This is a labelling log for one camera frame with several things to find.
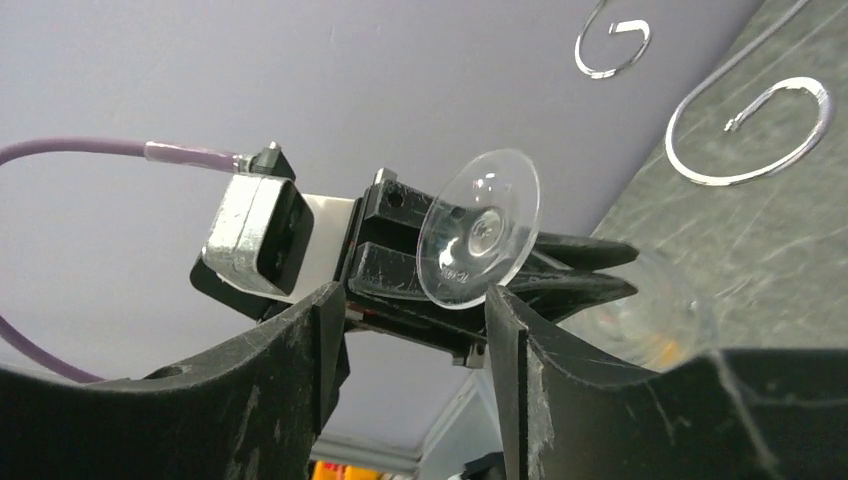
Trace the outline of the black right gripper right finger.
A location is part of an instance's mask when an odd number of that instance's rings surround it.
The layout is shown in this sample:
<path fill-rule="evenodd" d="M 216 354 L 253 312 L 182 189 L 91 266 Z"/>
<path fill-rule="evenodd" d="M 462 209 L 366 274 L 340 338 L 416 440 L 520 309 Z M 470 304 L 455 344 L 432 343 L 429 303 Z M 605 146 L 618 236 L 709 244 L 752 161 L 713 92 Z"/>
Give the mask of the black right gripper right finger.
<path fill-rule="evenodd" d="M 710 349 L 652 372 L 485 303 L 510 479 L 843 479 L 843 349 Z"/>

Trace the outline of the clear wine glass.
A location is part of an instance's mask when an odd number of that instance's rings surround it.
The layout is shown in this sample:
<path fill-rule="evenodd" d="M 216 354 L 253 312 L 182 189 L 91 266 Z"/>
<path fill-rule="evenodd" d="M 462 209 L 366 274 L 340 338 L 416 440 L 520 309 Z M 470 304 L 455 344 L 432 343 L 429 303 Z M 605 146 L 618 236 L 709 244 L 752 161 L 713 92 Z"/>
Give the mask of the clear wine glass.
<path fill-rule="evenodd" d="M 540 181 L 518 150 L 485 153 L 461 169 L 425 215 L 416 269 L 436 305 L 462 310 L 481 304 L 489 287 L 506 285 L 530 259 L 553 265 L 539 231 Z M 654 371 L 669 370 L 714 340 L 706 303 L 681 271 L 657 251 L 611 268 L 637 291 L 624 299 L 557 314 L 559 327 L 607 353 Z"/>

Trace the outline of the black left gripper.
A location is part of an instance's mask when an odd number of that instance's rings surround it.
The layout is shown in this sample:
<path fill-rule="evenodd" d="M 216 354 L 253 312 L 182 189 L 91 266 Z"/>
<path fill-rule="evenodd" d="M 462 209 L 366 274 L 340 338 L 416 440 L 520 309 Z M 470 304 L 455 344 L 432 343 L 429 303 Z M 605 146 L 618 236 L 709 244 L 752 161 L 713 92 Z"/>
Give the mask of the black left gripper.
<path fill-rule="evenodd" d="M 415 247 L 430 197 L 393 178 L 369 186 L 357 199 L 305 194 L 315 204 L 316 226 L 291 298 L 239 291 L 200 260 L 190 281 L 199 292 L 246 317 L 267 319 L 330 282 L 347 298 L 347 322 L 450 353 L 456 364 L 479 368 L 485 352 L 480 308 L 444 310 L 424 295 Z M 585 309 L 638 293 L 618 277 L 598 271 L 625 265 L 639 250 L 624 242 L 540 232 L 534 250 L 573 269 L 519 273 L 510 290 L 543 318 L 569 318 Z"/>

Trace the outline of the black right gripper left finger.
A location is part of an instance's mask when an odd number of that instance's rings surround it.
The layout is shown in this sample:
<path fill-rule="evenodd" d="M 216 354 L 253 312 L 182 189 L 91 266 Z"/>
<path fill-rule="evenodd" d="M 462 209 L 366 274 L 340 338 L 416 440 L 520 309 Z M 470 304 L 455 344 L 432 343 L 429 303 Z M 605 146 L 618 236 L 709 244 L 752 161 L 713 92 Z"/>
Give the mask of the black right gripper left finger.
<path fill-rule="evenodd" d="M 331 282 L 140 380 L 1 374 L 5 479 L 306 479 L 346 374 Z"/>

